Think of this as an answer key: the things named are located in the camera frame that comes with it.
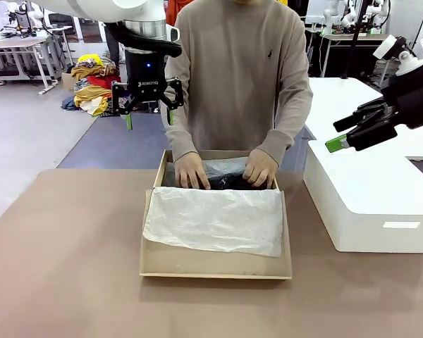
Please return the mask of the person's right forearm beige sleeve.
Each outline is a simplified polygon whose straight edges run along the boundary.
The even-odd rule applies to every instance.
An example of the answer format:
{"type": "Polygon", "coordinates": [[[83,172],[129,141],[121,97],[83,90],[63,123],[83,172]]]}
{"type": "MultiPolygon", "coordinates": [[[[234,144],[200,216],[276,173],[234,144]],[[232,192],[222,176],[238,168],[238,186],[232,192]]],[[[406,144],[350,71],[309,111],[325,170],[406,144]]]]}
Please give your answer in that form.
{"type": "Polygon", "coordinates": [[[166,137],[171,146],[173,162],[177,162],[187,154],[198,154],[200,145],[201,120],[197,119],[195,110],[190,104],[178,107],[176,110],[166,109],[164,120],[166,137]]]}

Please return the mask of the person's right hand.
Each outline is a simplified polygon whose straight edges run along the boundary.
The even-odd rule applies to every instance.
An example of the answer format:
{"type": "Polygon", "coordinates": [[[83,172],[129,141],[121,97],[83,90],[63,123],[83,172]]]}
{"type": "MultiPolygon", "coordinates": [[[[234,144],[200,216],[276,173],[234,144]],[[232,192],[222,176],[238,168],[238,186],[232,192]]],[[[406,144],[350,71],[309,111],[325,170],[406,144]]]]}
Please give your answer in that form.
{"type": "Polygon", "coordinates": [[[176,185],[185,189],[211,189],[204,171],[202,159],[195,152],[189,152],[174,162],[176,185]]]}

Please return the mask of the black tripod pole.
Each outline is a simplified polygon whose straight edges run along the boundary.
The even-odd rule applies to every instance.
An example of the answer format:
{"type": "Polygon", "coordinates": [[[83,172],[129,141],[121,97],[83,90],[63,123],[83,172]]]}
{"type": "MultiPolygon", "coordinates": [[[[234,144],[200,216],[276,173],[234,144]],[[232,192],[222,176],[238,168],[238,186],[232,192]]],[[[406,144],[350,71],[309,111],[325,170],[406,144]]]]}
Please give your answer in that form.
{"type": "Polygon", "coordinates": [[[353,34],[353,38],[350,45],[350,50],[348,54],[347,63],[345,66],[345,70],[341,76],[341,79],[348,79],[351,75],[355,77],[359,77],[360,73],[362,72],[362,54],[357,47],[358,38],[360,35],[360,30],[362,29],[362,21],[364,15],[367,11],[367,7],[371,0],[362,0],[362,5],[360,8],[360,14],[358,16],[356,25],[355,25],[355,32],[353,34]]]}

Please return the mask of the person in beige sweater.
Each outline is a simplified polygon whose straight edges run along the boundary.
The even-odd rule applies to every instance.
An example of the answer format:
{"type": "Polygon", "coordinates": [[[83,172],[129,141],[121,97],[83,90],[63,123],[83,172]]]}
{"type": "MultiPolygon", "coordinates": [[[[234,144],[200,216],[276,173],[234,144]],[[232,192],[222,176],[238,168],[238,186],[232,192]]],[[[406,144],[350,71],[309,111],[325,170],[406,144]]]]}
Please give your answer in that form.
{"type": "Polygon", "coordinates": [[[202,150],[251,151],[276,121],[280,100],[311,96],[305,26],[277,0],[194,0],[178,14],[182,54],[166,74],[201,120],[202,150]]]}

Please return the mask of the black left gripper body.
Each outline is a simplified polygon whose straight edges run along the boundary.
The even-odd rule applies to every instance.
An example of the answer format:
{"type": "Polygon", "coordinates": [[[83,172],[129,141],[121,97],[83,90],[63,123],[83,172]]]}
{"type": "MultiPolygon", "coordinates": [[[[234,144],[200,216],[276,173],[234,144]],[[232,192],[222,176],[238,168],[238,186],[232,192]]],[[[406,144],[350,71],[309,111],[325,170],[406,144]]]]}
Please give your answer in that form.
{"type": "Polygon", "coordinates": [[[168,104],[165,58],[166,54],[159,52],[141,54],[125,51],[129,104],[153,101],[168,104]]]}

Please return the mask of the black office chair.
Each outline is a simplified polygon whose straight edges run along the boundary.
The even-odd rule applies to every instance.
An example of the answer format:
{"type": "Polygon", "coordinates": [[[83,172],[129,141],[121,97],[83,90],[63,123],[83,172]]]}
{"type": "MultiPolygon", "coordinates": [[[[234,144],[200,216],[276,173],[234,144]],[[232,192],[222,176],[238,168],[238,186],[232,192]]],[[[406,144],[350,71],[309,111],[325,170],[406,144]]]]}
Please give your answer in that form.
{"type": "Polygon", "coordinates": [[[56,26],[57,28],[60,28],[70,26],[70,28],[67,29],[66,34],[76,36],[75,23],[72,16],[60,13],[50,13],[48,15],[48,19],[52,27],[56,26]]]}

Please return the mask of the person in orange hoodie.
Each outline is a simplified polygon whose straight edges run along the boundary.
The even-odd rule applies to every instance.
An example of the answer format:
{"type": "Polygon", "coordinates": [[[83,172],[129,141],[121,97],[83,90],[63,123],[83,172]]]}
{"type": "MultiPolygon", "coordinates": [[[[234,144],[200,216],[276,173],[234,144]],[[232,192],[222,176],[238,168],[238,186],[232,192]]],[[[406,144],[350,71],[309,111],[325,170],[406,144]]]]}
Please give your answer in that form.
{"type": "Polygon", "coordinates": [[[168,5],[166,7],[166,22],[174,26],[178,13],[192,1],[194,0],[168,0],[168,5]]]}

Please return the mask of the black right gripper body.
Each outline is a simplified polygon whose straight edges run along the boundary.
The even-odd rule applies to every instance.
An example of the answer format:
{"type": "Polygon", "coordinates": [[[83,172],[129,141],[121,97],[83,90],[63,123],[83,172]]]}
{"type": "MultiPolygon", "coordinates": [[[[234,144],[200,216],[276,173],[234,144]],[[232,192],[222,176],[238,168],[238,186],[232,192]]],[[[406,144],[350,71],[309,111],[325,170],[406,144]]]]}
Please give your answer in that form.
{"type": "Polygon", "coordinates": [[[390,76],[381,87],[393,125],[423,126],[423,65],[404,75],[390,76]]]}

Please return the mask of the colourful pile of clothes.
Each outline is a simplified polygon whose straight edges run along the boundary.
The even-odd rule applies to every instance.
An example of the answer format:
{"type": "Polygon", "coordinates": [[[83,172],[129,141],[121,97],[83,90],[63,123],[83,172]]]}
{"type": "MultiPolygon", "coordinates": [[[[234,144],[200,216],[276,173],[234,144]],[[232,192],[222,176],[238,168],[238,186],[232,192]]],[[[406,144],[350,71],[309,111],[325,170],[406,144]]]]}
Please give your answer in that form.
{"type": "Polygon", "coordinates": [[[118,116],[112,109],[111,85],[121,80],[120,70],[108,58],[97,54],[82,55],[65,73],[77,82],[73,94],[64,99],[61,107],[67,111],[84,111],[92,117],[118,116]]]}

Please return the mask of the white tissue wrapping paper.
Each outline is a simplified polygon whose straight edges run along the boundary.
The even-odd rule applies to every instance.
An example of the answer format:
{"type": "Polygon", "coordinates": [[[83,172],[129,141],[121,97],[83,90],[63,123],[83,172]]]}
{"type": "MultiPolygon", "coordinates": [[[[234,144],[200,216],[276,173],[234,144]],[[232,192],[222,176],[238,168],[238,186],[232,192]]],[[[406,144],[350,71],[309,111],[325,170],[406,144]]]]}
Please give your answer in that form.
{"type": "MultiPolygon", "coordinates": [[[[207,179],[242,173],[245,157],[204,161],[207,179]]],[[[283,203],[279,189],[212,190],[162,187],[152,190],[142,236],[188,249],[281,255],[283,203]]]]}

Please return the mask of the person's left forearm beige sleeve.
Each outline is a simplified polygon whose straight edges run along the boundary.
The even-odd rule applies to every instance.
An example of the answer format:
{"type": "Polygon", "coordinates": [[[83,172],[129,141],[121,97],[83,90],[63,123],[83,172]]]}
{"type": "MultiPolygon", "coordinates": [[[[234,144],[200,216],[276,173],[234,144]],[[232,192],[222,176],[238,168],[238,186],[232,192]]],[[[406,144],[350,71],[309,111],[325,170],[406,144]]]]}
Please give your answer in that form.
{"type": "Polygon", "coordinates": [[[274,126],[268,131],[258,150],[270,156],[277,167],[282,164],[285,152],[294,145],[294,138],[304,127],[312,104],[311,96],[294,96],[280,100],[274,126]]]}

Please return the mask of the brown cardboard shoe box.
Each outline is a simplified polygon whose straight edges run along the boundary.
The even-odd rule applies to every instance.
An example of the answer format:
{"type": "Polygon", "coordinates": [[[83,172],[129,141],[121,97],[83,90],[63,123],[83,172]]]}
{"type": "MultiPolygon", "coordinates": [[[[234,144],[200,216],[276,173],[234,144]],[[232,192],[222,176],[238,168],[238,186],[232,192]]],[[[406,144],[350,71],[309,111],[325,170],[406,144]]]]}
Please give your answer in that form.
{"type": "MultiPolygon", "coordinates": [[[[171,151],[164,151],[161,157],[154,186],[161,182],[164,166],[173,162],[171,151]]],[[[145,217],[148,212],[153,188],[146,193],[145,217]]],[[[260,256],[250,253],[218,252],[188,249],[152,242],[142,236],[140,274],[145,277],[191,277],[231,278],[253,280],[289,280],[292,277],[290,242],[286,203],[283,192],[283,234],[279,257],[260,256]]]]}

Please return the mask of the wooden top background table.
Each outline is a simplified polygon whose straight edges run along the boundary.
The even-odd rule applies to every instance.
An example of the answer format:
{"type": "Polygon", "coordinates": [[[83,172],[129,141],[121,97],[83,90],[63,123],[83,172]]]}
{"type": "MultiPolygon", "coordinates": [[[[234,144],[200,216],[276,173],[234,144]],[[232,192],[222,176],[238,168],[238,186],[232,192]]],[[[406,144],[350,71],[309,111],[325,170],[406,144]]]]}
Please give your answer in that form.
{"type": "Polygon", "coordinates": [[[362,78],[372,75],[378,61],[373,53],[387,36],[361,33],[352,47],[353,34],[320,35],[317,59],[319,76],[362,78]]]}

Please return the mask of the grey background desk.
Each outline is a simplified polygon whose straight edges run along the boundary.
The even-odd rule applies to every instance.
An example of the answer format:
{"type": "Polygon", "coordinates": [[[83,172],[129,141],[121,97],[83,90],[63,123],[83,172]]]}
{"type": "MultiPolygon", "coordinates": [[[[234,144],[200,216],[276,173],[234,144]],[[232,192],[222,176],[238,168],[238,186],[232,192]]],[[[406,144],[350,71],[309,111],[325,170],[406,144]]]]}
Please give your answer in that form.
{"type": "Polygon", "coordinates": [[[0,85],[13,81],[40,81],[43,95],[59,84],[66,57],[57,38],[0,39],[0,85]]]}

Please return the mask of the white plastic storage bin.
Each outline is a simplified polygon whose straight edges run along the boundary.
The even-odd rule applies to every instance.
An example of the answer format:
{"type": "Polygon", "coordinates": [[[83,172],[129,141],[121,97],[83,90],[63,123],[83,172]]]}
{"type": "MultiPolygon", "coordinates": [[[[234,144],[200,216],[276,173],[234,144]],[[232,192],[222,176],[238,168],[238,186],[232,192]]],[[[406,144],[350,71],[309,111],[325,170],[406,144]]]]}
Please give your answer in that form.
{"type": "Polygon", "coordinates": [[[337,251],[423,254],[423,173],[406,157],[314,140],[304,182],[337,251]]]}

